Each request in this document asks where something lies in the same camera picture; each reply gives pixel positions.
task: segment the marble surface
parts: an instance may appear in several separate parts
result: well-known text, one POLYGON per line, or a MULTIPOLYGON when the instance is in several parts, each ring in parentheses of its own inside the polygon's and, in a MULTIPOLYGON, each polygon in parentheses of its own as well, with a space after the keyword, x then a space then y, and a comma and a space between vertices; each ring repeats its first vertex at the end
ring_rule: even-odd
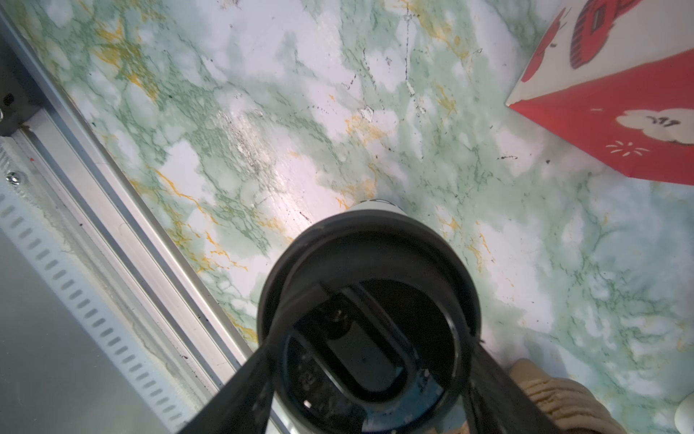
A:
POLYGON ((282 250, 381 198, 468 265, 483 338, 632 433, 694 391, 694 188, 504 106, 556 0, 1 0, 249 342, 282 250))

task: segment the brown ribbed object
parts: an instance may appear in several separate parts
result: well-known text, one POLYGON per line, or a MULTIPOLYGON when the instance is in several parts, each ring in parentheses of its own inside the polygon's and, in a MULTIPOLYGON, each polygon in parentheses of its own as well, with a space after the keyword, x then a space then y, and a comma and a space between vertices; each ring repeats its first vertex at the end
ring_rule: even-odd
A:
MULTIPOLYGON (((528 359, 517 361, 509 376, 530 401, 570 434, 627 434, 590 390, 574 380, 553 378, 528 359)), ((469 433, 466 422, 448 434, 469 433)))

